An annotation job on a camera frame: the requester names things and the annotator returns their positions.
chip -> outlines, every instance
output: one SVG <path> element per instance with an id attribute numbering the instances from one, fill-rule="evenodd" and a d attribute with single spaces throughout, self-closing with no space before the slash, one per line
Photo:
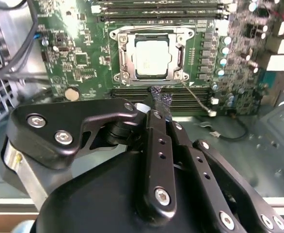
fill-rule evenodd
<path id="1" fill-rule="evenodd" d="M 136 44 L 135 68 L 138 75 L 164 75 L 171 61 L 169 45 L 164 40 L 139 41 Z"/>
<path id="2" fill-rule="evenodd" d="M 212 37 L 213 37 L 213 33 L 205 33 L 205 36 L 204 36 L 205 39 L 212 39 Z"/>
<path id="3" fill-rule="evenodd" d="M 202 73 L 208 73 L 209 72 L 209 67 L 200 67 L 199 70 Z"/>
<path id="4" fill-rule="evenodd" d="M 211 52 L 209 50 L 202 50 L 202 54 L 203 57 L 209 57 L 211 55 Z"/>
<path id="5" fill-rule="evenodd" d="M 209 59 L 208 58 L 203 58 L 203 59 L 201 59 L 201 64 L 202 65 L 208 65 L 209 64 Z"/>
<path id="6" fill-rule="evenodd" d="M 204 48 L 210 48 L 212 46 L 212 42 L 204 42 Z"/>
<path id="7" fill-rule="evenodd" d="M 75 59 L 78 66 L 86 66 L 88 64 L 86 53 L 76 53 Z"/>
<path id="8" fill-rule="evenodd" d="M 208 78 L 208 76 L 206 74 L 200 74 L 199 75 L 200 80 L 206 80 L 207 78 Z"/>
<path id="9" fill-rule="evenodd" d="M 229 58 L 228 61 L 227 61 L 227 64 L 228 64 L 229 66 L 233 65 L 234 63 L 235 63 L 235 61 L 234 61 L 234 59 L 232 59 L 232 58 Z"/>

metal socket bracket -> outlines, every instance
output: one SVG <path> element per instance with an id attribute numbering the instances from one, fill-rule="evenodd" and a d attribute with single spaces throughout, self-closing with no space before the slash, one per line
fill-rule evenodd
<path id="1" fill-rule="evenodd" d="M 118 41 L 120 73 L 113 79 L 123 85 L 171 85 L 189 80 L 189 74 L 183 71 L 186 41 L 193 38 L 195 32 L 190 25 L 183 26 L 124 26 L 110 32 L 110 37 Z M 158 78 L 139 78 L 133 57 L 136 53 L 136 38 L 139 36 L 166 36 L 168 53 L 171 61 L 168 63 L 167 74 Z"/>

cpu socket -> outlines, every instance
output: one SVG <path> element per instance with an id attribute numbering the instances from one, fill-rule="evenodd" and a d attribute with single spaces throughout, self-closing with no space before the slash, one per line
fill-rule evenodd
<path id="1" fill-rule="evenodd" d="M 183 71 L 186 41 L 194 37 L 190 26 L 124 26 L 110 32 L 118 42 L 124 85 L 172 85 L 189 79 Z"/>

motherboard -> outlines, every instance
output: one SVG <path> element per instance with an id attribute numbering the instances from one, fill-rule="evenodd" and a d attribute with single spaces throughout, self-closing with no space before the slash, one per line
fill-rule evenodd
<path id="1" fill-rule="evenodd" d="M 35 0 L 42 58 L 66 100 L 142 102 L 150 86 L 177 116 L 256 114 L 266 85 L 256 62 L 278 2 Z"/>

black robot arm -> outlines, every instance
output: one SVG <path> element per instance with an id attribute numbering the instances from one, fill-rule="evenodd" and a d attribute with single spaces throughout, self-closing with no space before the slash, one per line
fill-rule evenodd
<path id="1" fill-rule="evenodd" d="M 151 97 L 28 105 L 9 119 L 3 178 L 40 214 L 33 232 L 284 233 L 284 220 Z M 72 178 L 75 158 L 127 150 Z"/>

